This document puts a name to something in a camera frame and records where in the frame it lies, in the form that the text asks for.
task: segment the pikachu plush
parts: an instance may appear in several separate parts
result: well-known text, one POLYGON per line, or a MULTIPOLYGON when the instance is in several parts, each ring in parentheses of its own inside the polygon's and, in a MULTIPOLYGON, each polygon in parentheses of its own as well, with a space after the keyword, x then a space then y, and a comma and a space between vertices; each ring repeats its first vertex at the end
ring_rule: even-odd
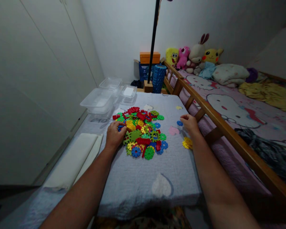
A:
POLYGON ((208 49, 204 52, 201 62, 211 62, 216 64, 219 60, 219 55, 221 55, 223 49, 208 49))
POLYGON ((176 48, 168 48, 166 50, 166 61, 170 65, 175 65, 177 63, 179 50, 176 48))

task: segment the white bunny plush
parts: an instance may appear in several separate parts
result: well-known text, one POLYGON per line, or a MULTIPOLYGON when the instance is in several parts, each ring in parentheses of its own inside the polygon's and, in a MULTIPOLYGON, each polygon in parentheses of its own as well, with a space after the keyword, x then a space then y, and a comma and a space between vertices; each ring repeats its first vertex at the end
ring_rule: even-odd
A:
POLYGON ((187 73, 190 74, 193 73, 196 66, 198 66, 199 63, 201 62, 205 52, 204 44, 208 39, 209 39, 209 34, 208 33, 206 35, 203 34, 200 39, 200 42, 191 48, 190 55, 188 56, 189 60, 187 61, 186 65, 187 73))

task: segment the pink bedsheet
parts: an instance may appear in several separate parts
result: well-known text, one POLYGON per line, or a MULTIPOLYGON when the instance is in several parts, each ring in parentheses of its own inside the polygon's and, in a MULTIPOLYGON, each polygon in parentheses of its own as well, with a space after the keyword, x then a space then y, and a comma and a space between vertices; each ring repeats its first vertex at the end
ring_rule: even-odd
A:
MULTIPOLYGON (((214 81, 188 74, 183 70, 180 70, 179 73, 203 99, 221 114, 233 129, 250 128, 258 136, 286 146, 286 112, 264 102, 250 99, 239 93, 236 88, 219 85, 214 81)), ((176 81, 177 77, 173 75, 170 84, 174 87, 176 81)), ((187 102, 188 98, 189 94, 183 88, 180 93, 183 104, 187 102)), ((199 105, 194 101, 189 108, 189 113, 195 115, 199 109, 199 105)), ((215 127, 207 115, 199 122, 199 128, 204 135, 215 127)), ((252 198, 252 193, 256 196, 271 196, 271 193, 256 178, 225 137, 214 143, 212 149, 245 199, 246 196, 252 198)))

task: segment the pile of toy pieces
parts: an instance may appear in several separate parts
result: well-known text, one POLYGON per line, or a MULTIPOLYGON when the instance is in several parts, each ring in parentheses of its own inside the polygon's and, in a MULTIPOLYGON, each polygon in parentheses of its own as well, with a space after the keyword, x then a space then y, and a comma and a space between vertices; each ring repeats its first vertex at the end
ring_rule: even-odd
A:
POLYGON ((182 142, 182 145, 186 149, 193 149, 193 142, 188 137, 184 137, 184 141, 182 142))
POLYGON ((168 148, 166 135, 159 130, 160 123, 152 123, 152 120, 164 120, 157 111, 147 112, 139 107, 132 107, 112 118, 126 125, 123 144, 126 145, 127 155, 139 157, 142 153, 142 158, 150 160, 155 153, 161 155, 168 148))

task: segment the hand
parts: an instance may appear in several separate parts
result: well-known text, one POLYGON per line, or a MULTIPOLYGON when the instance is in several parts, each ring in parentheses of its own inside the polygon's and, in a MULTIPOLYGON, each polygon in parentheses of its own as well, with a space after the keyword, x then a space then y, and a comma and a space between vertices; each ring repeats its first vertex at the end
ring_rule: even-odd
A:
POLYGON ((112 149, 114 152, 124 139, 126 133, 126 126, 123 122, 112 122, 107 129, 106 145, 105 148, 112 149), (121 131, 118 131, 118 126, 124 126, 121 131))
POLYGON ((196 118, 192 115, 184 114, 180 117, 180 121, 183 123, 184 127, 190 135, 200 133, 196 118))

